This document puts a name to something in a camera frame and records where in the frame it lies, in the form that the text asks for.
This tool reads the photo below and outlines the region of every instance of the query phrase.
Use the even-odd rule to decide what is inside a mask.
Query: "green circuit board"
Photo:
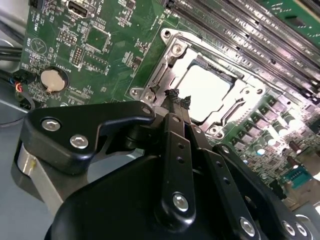
[[[71,2],[85,7],[85,17],[78,16],[84,14],[79,8],[76,14],[70,11],[74,9],[68,5]],[[254,9],[244,6],[243,1],[231,0],[234,5],[224,5],[223,0],[201,0],[200,2],[206,3],[216,11],[215,15],[203,6],[198,6],[197,1],[177,1],[182,5],[180,6],[182,10],[185,7],[182,3],[188,2],[193,8],[194,18],[187,12],[183,17],[176,15],[174,10],[169,11],[164,7],[165,2],[164,0],[45,0],[41,9],[31,7],[20,68],[35,73],[38,77],[30,84],[24,85],[23,89],[43,107],[132,101],[130,89],[146,86],[166,50],[166,44],[160,36],[163,28],[194,33],[229,57],[233,50],[236,53],[233,55],[234,60],[237,60],[240,53],[245,53],[250,59],[268,65],[274,72],[288,70],[280,74],[292,80],[305,75],[318,76],[320,80],[320,73],[317,72],[319,69],[313,68],[312,64],[308,65],[309,61],[317,64],[320,62],[320,51],[312,52],[313,48],[308,44],[300,44],[301,41],[296,36],[288,37],[286,31],[282,31],[282,26],[272,31],[275,35],[284,34],[288,38],[285,44],[288,45],[270,34],[271,30],[257,34],[256,29],[259,29],[259,25],[254,25],[257,21],[248,20],[249,17],[245,15],[245,13],[251,14]],[[247,2],[252,6],[256,4],[251,0]],[[227,16],[225,12],[234,13],[238,18]],[[263,23],[263,19],[261,18],[261,24],[269,28],[270,22],[265,20]],[[308,24],[317,26],[317,23],[311,20]],[[294,44],[298,44],[302,50],[298,52],[297,48],[292,49],[291,46]],[[285,64],[282,66],[278,62],[275,64],[273,63],[276,62],[275,59]],[[251,70],[254,71],[252,63],[243,55],[241,64],[244,67],[252,66]],[[67,74],[68,84],[62,91],[45,91],[39,75],[49,66],[58,67]],[[280,117],[289,111],[302,124],[297,131],[279,138],[277,147],[269,147],[265,142],[261,142],[261,135],[241,151],[233,146],[233,140],[239,137],[239,132],[246,130],[248,122],[253,122],[252,116],[256,112],[261,114],[259,107],[268,106],[270,97],[278,96],[270,90],[259,99],[254,109],[250,109],[238,121],[229,122],[225,126],[225,138],[222,140],[239,155],[246,156],[249,167],[259,176],[267,175],[263,178],[266,184],[281,178],[291,170],[291,166],[286,162],[287,155],[282,154],[288,141],[294,140],[304,149],[306,146],[319,145],[319,138],[307,130],[304,124],[316,119],[318,110],[311,114],[306,110],[310,107],[310,103],[300,98],[299,102],[293,102],[287,105],[283,112],[278,112]],[[263,145],[266,149],[264,156],[257,155],[253,149],[255,144]]]
[[[262,0],[262,6],[320,48],[320,17],[305,2],[312,0]]]
[[[21,68],[39,74],[57,66],[69,78],[68,87],[53,94],[33,82],[27,87],[36,100],[55,107],[132,99],[129,87],[144,86],[165,49],[157,33],[178,22],[154,1],[128,3],[98,1],[95,12],[103,18],[76,21],[62,1],[30,10]]]

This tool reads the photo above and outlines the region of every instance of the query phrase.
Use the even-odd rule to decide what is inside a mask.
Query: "bolt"
[[[201,133],[201,129],[200,129],[200,127],[198,127],[198,126],[195,126],[195,127],[194,127],[194,130],[195,130],[198,134]]]
[[[55,132],[60,129],[61,125],[57,120],[54,119],[46,119],[42,122],[42,127],[50,132]]]
[[[88,139],[80,134],[72,136],[70,138],[70,143],[76,149],[85,149],[89,145]]]
[[[132,92],[132,95],[133,95],[133,96],[137,96],[137,95],[138,95],[138,91],[137,91],[137,90],[135,90],[135,89],[134,89],[134,90],[132,90],[131,92]]]
[[[240,225],[242,229],[248,234],[250,237],[253,237],[256,234],[254,226],[244,217],[240,218]]]
[[[179,123],[179,122],[180,122],[180,119],[179,119],[179,118],[177,118],[176,116],[173,116],[172,118],[173,118],[173,120],[175,120],[177,123]]]
[[[296,235],[296,232],[294,230],[294,228],[289,224],[287,223],[286,221],[282,221],[282,225],[284,227],[284,229],[292,236],[295,236]]]
[[[221,147],[223,151],[225,151],[227,154],[230,153],[229,149],[226,146],[222,146]]]
[[[179,193],[173,195],[173,204],[181,212],[186,212],[189,208],[187,199]]]
[[[307,231],[305,230],[305,228],[303,226],[301,226],[299,223],[295,223],[296,227],[298,228],[298,231],[303,235],[303,236],[307,236]]]
[[[180,44],[175,44],[175,45],[173,45],[173,47],[172,47],[172,54],[174,55],[174,56],[176,56],[176,57],[179,57],[179,56],[181,56],[182,55],[182,46],[180,45]]]
[[[153,96],[151,96],[151,95],[146,95],[145,98],[146,98],[147,100],[151,101],[151,100],[153,99]]]
[[[144,111],[146,114],[150,114],[151,113],[151,111],[146,107],[143,107],[142,111]]]

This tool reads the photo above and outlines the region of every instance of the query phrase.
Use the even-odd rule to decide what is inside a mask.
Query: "mounting hole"
[[[178,160],[178,163],[180,163],[180,164],[184,164],[185,163],[185,160],[182,157],[178,156],[176,159]]]
[[[229,149],[226,146],[222,146],[221,148],[225,153],[229,153]]]
[[[178,118],[178,117],[176,117],[176,116],[173,116],[172,117],[173,118],[173,120],[175,120],[177,123],[179,123],[181,120]]]
[[[222,168],[223,166],[222,166],[222,164],[221,164],[221,162],[219,162],[219,161],[216,161],[215,162],[220,168]]]
[[[142,111],[144,111],[146,114],[150,114],[151,113],[151,111],[146,107],[143,107]]]
[[[178,147],[179,147],[180,149],[185,149],[185,146],[182,145],[181,143],[178,143]]]
[[[170,38],[170,36],[171,36],[171,33],[168,30],[164,32],[164,37],[166,39]]]
[[[223,178],[223,181],[226,183],[226,184],[228,184],[228,185],[230,185],[231,183],[230,183],[230,181],[229,181],[229,179],[228,178],[226,178],[226,177],[224,177]]]

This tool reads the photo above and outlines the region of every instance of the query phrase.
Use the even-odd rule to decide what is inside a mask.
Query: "integrated circuit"
[[[285,19],[295,27],[304,28],[306,26],[306,24],[297,16],[286,16]]]
[[[110,44],[110,37],[110,33],[91,26],[87,31],[85,43],[99,52],[105,52]]]

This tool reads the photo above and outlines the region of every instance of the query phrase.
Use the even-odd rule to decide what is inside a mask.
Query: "capacitor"
[[[299,122],[290,114],[285,116],[283,119],[290,128],[296,128],[299,124]]]
[[[266,152],[266,150],[260,144],[255,145],[253,149],[255,150],[256,154],[259,156],[262,156]]]
[[[289,142],[289,147],[294,151],[296,154],[300,154],[302,152],[301,148],[296,144],[294,141]]]
[[[281,124],[275,125],[274,129],[276,130],[276,132],[279,134],[280,137],[283,137],[288,133],[288,130]]]
[[[294,158],[292,156],[288,156],[286,158],[286,161],[290,164],[290,166],[293,169],[297,169],[299,167],[299,163],[296,160],[294,160]]]
[[[277,142],[269,133],[264,136],[264,140],[269,146],[273,146]]]

